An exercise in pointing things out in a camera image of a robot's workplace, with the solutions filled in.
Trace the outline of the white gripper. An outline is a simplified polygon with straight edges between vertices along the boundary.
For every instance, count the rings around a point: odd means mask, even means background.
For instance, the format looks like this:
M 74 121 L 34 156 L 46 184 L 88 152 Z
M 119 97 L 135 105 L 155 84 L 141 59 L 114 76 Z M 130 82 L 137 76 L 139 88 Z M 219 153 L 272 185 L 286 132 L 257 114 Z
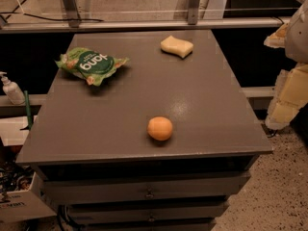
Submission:
M 308 63 L 308 0 L 292 16 L 267 36 L 264 45 L 284 48 L 288 58 Z M 308 64 L 297 64 L 290 71 L 281 70 L 277 76 L 274 97 L 269 103 L 265 124 L 271 130 L 288 126 L 300 109 L 308 103 Z

